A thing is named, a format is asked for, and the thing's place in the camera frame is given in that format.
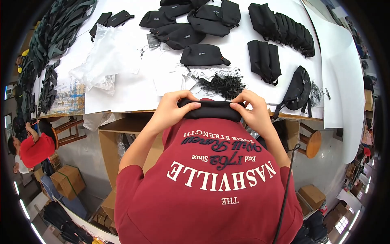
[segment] man in red shirt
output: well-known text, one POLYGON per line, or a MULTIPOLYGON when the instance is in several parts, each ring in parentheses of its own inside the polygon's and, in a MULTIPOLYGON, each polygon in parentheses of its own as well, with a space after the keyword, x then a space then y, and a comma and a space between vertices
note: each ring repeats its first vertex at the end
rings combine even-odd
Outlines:
POLYGON ((26 123, 27 139, 23 142, 14 136, 8 139, 9 150, 12 154, 18 155, 27 168, 34 168, 55 151, 56 141, 50 122, 41 119, 38 126, 42 133, 41 136, 31 128, 30 123, 26 123))
MULTIPOLYGON (((269 243, 277 231, 290 159, 265 100, 244 90, 232 100, 266 141, 265 150, 242 124, 227 119, 182 119, 201 104, 190 91, 164 95, 153 117, 126 151, 116 181, 115 225, 127 243, 269 243), (238 102, 253 107, 246 111, 238 102), (164 152, 144 176, 156 136, 164 152)), ((291 177, 277 242, 290 243, 303 224, 291 177)))

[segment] red sweatshirt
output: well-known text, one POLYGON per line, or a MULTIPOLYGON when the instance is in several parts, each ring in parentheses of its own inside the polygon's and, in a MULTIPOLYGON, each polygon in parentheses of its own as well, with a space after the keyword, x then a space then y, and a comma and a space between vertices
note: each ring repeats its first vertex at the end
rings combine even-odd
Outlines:
MULTIPOLYGON (((289 168, 280 169, 242 124, 183 119, 164 131, 163 143, 145 176, 131 165, 117 177, 122 244, 272 243, 289 168)), ((280 244, 303 224, 292 177, 289 184, 280 244)))

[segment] hand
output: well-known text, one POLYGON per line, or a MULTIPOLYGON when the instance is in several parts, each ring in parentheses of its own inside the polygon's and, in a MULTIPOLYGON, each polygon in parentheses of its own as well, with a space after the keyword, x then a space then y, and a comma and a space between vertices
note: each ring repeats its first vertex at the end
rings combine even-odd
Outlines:
POLYGON ((189 103, 179 108, 176 102, 182 98, 199 101, 189 90, 165 93, 145 128, 155 134, 159 134, 166 128, 179 122, 189 111, 200 108, 200 103, 189 103))
POLYGON ((264 98, 259 97, 252 91, 243 90, 240 95, 232 100, 230 107, 239 112, 249 127, 256 131, 264 139, 271 138, 275 135, 276 130, 272 125, 264 98), (245 107, 247 107, 250 103, 253 109, 251 111, 247 111, 244 107, 237 104, 243 101, 246 101, 245 107))

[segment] window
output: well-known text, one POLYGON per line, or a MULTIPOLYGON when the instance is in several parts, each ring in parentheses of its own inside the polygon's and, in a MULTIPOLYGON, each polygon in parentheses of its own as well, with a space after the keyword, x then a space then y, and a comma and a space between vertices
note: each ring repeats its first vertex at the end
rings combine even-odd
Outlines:
POLYGON ((363 192, 359 192, 359 194, 358 194, 358 199, 360 200, 361 198, 362 198, 362 195, 363 195, 363 192))
POLYGON ((342 233, 342 231, 345 229, 345 227, 347 226, 347 224, 348 224, 348 219, 345 217, 345 216, 343 216, 342 218, 341 218, 341 220, 337 223, 337 225, 336 225, 336 229, 337 229, 337 231, 341 234, 342 233))

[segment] black waist bag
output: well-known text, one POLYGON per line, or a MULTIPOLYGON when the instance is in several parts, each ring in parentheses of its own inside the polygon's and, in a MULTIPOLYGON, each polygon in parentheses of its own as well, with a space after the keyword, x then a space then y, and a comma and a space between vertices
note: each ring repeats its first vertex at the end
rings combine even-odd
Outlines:
POLYGON ((182 14, 186 14, 190 12, 192 9, 191 4, 174 4, 174 5, 168 5, 168 6, 162 6, 159 8, 159 11, 165 12, 167 14, 167 17, 177 17, 182 14))
POLYGON ((222 0, 221 3, 222 22, 226 25, 239 26, 241 12, 238 4, 229 0, 222 0))
POLYGON ((170 25, 164 25, 156 29, 150 29, 150 32, 153 33, 157 39, 159 37, 163 38, 164 36, 168 35, 171 32, 174 32, 175 30, 178 30, 182 27, 188 26, 190 24, 187 23, 175 23, 170 25))
POLYGON ((107 20, 107 26, 106 27, 117 27, 118 25, 124 23, 128 19, 134 18, 134 15, 129 14, 126 10, 122 10, 116 15, 111 16, 107 20))
POLYGON ((140 22, 141 27, 158 28, 164 25, 176 23, 175 17, 167 17, 165 12, 161 11, 149 11, 140 22))
POLYGON ((188 103, 201 103, 201 107, 195 110, 189 111, 184 118, 186 119, 203 119, 203 118, 217 118, 217 119, 228 119, 234 122, 240 122, 241 115, 230 107, 230 102, 224 101, 191 101, 189 99, 182 99, 178 102, 179 108, 183 107, 188 103))
POLYGON ((205 4, 196 11, 195 17, 205 20, 221 21, 222 10, 221 7, 205 4))
POLYGON ((173 50, 180 50, 184 49, 186 46, 198 44, 203 41, 205 37, 206 34, 196 32, 191 25, 187 25, 169 33, 163 38, 158 38, 158 40, 167 43, 173 50))
POLYGON ((95 25, 92 27, 92 29, 89 31, 89 34, 91 35, 92 37, 92 42, 94 42, 94 37, 96 35, 96 24, 101 24, 102 26, 106 26, 107 25, 107 20, 108 18, 112 15, 112 12, 108 12, 108 13, 102 13, 101 16, 98 18, 97 22, 95 23, 95 25))
POLYGON ((195 18, 195 13, 195 10, 191 11, 187 16, 187 20, 197 32, 224 37, 225 35, 228 35, 230 29, 233 28, 223 25, 220 21, 195 18))
POLYGON ((312 117, 312 104, 309 98, 311 92, 311 81, 309 74, 304 67, 299 66, 292 76, 291 83, 284 95, 283 101, 276 106, 275 113, 272 119, 276 119, 279 116, 279 112, 283 107, 287 107, 291 110, 298 110, 305 112, 306 106, 308 106, 309 118, 312 117))
POLYGON ((219 47, 210 44, 186 46, 181 55, 180 63, 186 66, 230 65, 230 61, 222 56, 219 47))

